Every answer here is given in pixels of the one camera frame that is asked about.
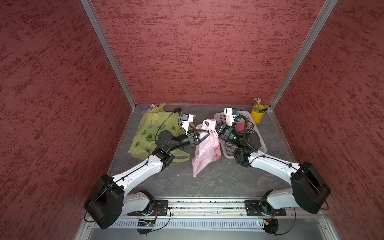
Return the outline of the pink plastic bag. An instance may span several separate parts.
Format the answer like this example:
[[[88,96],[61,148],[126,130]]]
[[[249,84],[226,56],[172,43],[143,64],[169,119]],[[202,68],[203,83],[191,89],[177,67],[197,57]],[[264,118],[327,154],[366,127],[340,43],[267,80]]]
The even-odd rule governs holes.
[[[205,121],[215,120],[204,120],[203,123],[197,125],[196,129],[207,130],[210,132],[210,136],[196,146],[195,156],[192,159],[193,165],[193,177],[195,178],[209,163],[217,161],[221,158],[221,148],[219,136],[215,133],[215,128],[207,128]]]

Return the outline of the green avocado plastic bag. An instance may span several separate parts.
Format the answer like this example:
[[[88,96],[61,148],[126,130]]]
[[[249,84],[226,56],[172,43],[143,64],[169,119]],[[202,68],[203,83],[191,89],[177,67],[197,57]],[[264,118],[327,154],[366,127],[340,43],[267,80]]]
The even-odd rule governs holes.
[[[134,158],[141,161],[146,160],[149,154],[155,150],[157,146],[155,140],[163,131],[170,131],[175,137],[185,134],[181,128],[179,113],[164,111],[166,105],[166,103],[162,103],[144,113],[129,148],[129,153]]]

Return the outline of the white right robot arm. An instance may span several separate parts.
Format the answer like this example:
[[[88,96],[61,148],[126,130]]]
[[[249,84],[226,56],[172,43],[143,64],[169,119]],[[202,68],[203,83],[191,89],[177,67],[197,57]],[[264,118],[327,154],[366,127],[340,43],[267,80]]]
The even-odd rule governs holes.
[[[301,208],[310,214],[329,208],[331,188],[313,164],[293,163],[262,152],[259,135],[249,129],[238,130],[235,125],[217,122],[215,130],[220,140],[236,146],[233,155],[240,166],[263,170],[290,185],[283,190],[268,190],[261,197],[257,209],[264,216],[286,208]]]

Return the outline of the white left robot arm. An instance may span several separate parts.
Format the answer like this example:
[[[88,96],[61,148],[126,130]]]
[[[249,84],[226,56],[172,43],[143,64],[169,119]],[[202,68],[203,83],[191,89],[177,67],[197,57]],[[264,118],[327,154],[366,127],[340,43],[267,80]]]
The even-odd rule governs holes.
[[[175,158],[171,153],[173,150],[194,148],[209,136],[206,130],[195,130],[177,137],[170,131],[161,132],[155,141],[155,150],[146,160],[123,173],[113,177],[103,175],[96,181],[84,203],[86,213],[103,230],[123,215],[135,212],[152,215],[156,207],[154,196],[145,190],[136,194],[131,194],[131,191],[149,177],[166,169]]]

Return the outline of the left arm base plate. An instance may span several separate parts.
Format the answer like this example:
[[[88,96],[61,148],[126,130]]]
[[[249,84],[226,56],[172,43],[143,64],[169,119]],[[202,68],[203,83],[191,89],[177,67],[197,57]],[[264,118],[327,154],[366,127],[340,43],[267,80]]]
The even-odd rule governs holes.
[[[166,216],[168,214],[168,204],[169,201],[167,200],[151,200],[143,211],[135,211],[127,215],[149,218]]]

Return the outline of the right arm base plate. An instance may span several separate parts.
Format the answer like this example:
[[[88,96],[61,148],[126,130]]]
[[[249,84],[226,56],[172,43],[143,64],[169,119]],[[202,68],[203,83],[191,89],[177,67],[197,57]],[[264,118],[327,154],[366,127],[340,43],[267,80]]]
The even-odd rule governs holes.
[[[247,200],[244,201],[245,209],[248,217],[267,217],[271,218],[275,217],[285,217],[287,215],[284,208],[282,209],[274,209],[272,206],[268,204],[267,201],[252,201]]]

